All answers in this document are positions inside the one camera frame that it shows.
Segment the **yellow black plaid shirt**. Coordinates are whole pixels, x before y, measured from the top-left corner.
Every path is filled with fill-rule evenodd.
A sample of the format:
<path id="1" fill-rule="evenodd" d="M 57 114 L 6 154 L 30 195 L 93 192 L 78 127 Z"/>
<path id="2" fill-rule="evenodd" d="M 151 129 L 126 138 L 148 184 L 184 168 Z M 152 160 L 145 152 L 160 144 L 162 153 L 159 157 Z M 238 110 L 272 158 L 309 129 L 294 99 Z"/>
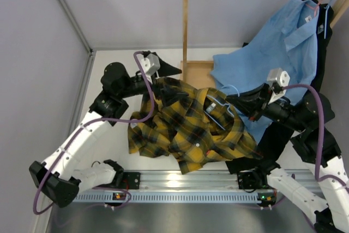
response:
<path id="1" fill-rule="evenodd" d="M 189 96 L 171 106 L 163 106 L 161 100 L 155 98 L 151 102 L 149 94 L 145 94 L 140 110 L 133 112 L 131 118 L 151 117 L 144 122 L 129 124 L 130 154 L 138 153 L 148 158 L 173 156 L 183 174 L 196 171 L 207 163 L 262 158 L 257 142 L 245 124 L 227 132 L 210 124 L 203 112 L 207 88 L 197 89 L 171 77 L 162 77 L 160 82 Z"/>

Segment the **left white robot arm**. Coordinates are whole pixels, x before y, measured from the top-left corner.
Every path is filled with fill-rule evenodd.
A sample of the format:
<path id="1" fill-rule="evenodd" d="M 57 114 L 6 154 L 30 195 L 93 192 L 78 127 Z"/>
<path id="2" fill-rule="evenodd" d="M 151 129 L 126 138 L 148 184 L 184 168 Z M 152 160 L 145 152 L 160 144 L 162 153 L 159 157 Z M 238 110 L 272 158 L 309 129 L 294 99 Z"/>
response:
<path id="1" fill-rule="evenodd" d="M 44 194 L 63 208 L 87 190 L 100 186 L 119 188 L 124 169 L 116 161 L 108 159 L 79 170 L 82 157 L 116 123 L 138 124 L 150 119 L 156 99 L 170 105 L 186 97 L 186 93 L 176 92 L 161 82 L 164 77 L 181 74 L 181 69 L 164 62 L 156 52 L 136 51 L 134 59 L 139 68 L 134 76 L 120 62 L 106 66 L 101 77 L 102 90 L 77 128 L 49 157 L 30 165 L 29 173 L 38 189 L 35 201 Z M 144 94 L 149 95 L 151 112 L 140 120 L 122 119 L 129 107 L 126 98 Z"/>

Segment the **light blue wire hanger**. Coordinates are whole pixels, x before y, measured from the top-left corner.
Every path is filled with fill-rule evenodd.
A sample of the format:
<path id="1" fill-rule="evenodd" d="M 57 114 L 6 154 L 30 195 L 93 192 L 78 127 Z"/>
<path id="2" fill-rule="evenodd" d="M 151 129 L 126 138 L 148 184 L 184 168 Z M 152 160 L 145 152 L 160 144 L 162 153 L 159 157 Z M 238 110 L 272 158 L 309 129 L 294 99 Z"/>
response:
<path id="1" fill-rule="evenodd" d="M 235 126 L 244 127 L 244 123 L 234 106 L 227 100 L 227 95 L 216 88 L 207 88 L 204 97 L 203 112 L 210 124 L 219 130 L 230 131 Z"/>

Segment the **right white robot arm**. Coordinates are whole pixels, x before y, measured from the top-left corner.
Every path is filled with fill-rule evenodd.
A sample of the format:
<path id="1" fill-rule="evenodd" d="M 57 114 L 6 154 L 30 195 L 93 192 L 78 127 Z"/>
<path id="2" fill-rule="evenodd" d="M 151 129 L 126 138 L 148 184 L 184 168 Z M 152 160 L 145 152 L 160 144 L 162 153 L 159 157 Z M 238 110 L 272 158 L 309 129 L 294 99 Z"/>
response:
<path id="1" fill-rule="evenodd" d="M 227 96 L 227 101 L 250 120 L 273 121 L 262 139 L 264 157 L 236 160 L 228 165 L 242 182 L 255 188 L 272 187 L 295 204 L 313 223 L 316 232 L 348 232 L 348 174 L 340 147 L 325 124 L 335 116 L 330 101 L 313 87 L 296 105 L 274 100 L 286 87 L 264 84 L 252 91 Z M 312 172 L 322 191 L 313 195 L 276 162 L 281 146 L 291 142 L 302 162 Z"/>

